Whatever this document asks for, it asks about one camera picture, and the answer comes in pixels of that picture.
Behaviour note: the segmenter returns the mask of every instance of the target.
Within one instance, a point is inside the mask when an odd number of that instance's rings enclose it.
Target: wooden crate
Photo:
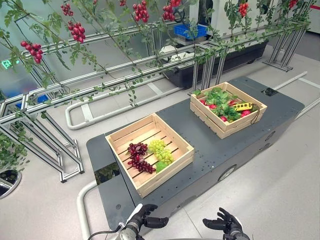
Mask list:
[[[233,122],[222,121],[220,117],[215,115],[208,106],[203,105],[200,100],[205,100],[207,97],[205,96],[205,92],[210,92],[213,88],[221,88],[223,91],[227,91],[231,95],[236,95],[238,97],[237,102],[247,102],[256,104],[260,112],[255,122],[258,122],[263,116],[264,112],[267,109],[267,106],[261,103],[260,101],[254,99],[250,95],[245,92],[239,90],[235,86],[231,85],[228,82],[223,82],[216,86],[207,88],[201,91],[201,94],[196,96],[195,94],[191,95],[190,98],[190,109],[200,117],[204,123],[211,128],[221,139],[241,130],[245,127],[251,125],[252,120],[257,116],[258,111],[254,111],[251,114],[244,116],[238,120]]]
[[[115,153],[120,164],[128,174],[133,186],[144,198],[165,181],[173,177],[194,160],[194,148],[166,124],[157,114],[153,113],[135,123],[122,128],[105,137],[111,149]],[[128,164],[130,155],[127,148],[130,143],[142,142],[148,144],[152,140],[164,140],[167,144],[165,149],[172,152],[174,162],[156,173],[139,172],[135,167]],[[158,162],[153,153],[144,156],[149,164],[156,168]]]

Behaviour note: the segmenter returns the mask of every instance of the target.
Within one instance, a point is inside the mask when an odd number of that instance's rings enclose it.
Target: green exit sign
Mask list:
[[[2,64],[2,66],[4,66],[5,69],[12,67],[12,63],[9,59],[1,61],[1,64]]]

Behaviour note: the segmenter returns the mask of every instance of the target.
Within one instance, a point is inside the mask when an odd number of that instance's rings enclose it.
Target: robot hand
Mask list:
[[[216,220],[209,220],[204,218],[202,220],[203,224],[213,230],[223,230],[225,233],[223,235],[223,239],[226,240],[234,240],[234,239],[243,239],[243,240],[250,240],[249,237],[243,233],[243,228],[240,222],[237,220],[235,216],[224,210],[223,208],[219,208],[217,215],[218,217]]]
[[[139,231],[142,225],[147,228],[160,229],[167,225],[169,218],[149,217],[158,206],[154,204],[143,205],[140,210],[134,214],[130,220],[128,220],[124,229],[121,230],[116,240],[143,240],[139,235]]]
[[[136,222],[139,226],[139,230],[142,225],[151,229],[163,228],[167,225],[169,218],[147,217],[157,208],[158,206],[154,204],[143,205],[140,211],[133,215],[129,222]]]

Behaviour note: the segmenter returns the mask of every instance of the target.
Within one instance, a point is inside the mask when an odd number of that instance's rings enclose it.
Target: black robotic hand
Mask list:
[[[169,218],[147,217],[157,208],[158,206],[154,204],[143,205],[140,211],[133,215],[133,217],[130,219],[130,222],[136,222],[136,224],[139,226],[139,230],[142,225],[152,229],[160,229],[165,227],[169,221]]]
[[[219,207],[217,215],[219,216],[216,220],[209,220],[204,218],[202,220],[203,224],[213,230],[223,230],[225,233],[223,239],[245,239],[248,240],[249,237],[243,233],[242,225],[236,219],[235,216]]]

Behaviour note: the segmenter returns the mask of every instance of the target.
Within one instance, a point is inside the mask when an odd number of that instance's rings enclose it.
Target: floor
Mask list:
[[[272,51],[267,46],[262,59],[243,65],[222,75],[221,81],[248,76],[269,87],[308,71],[305,79],[320,84],[320,62],[307,55],[295,54],[285,73],[262,63]],[[162,80],[160,88],[174,86]],[[150,93],[144,90],[139,98]],[[305,105],[320,97],[320,90],[304,82],[294,82],[280,92]],[[44,162],[28,155],[31,162],[22,173],[19,187],[0,200],[1,240],[80,240],[80,222],[76,207],[79,191],[94,180],[86,142],[99,134],[130,123],[148,114],[187,99],[187,91],[178,91],[162,99],[117,115],[92,126],[69,130],[65,120],[65,106],[52,108],[49,113],[79,143],[85,173],[59,182],[58,173]],[[126,93],[111,97],[108,102],[90,108],[94,114],[103,114],[128,104]],[[320,239],[320,105],[297,119],[270,148],[257,155],[228,178],[176,212],[168,225],[147,233],[146,240],[174,238],[222,238],[222,232],[206,228],[202,218],[216,218],[223,207],[236,215],[244,231],[252,239]],[[81,112],[71,113],[76,124]],[[86,210],[92,233],[108,230],[108,222],[98,189],[85,197]],[[99,235],[95,240],[105,239]]]

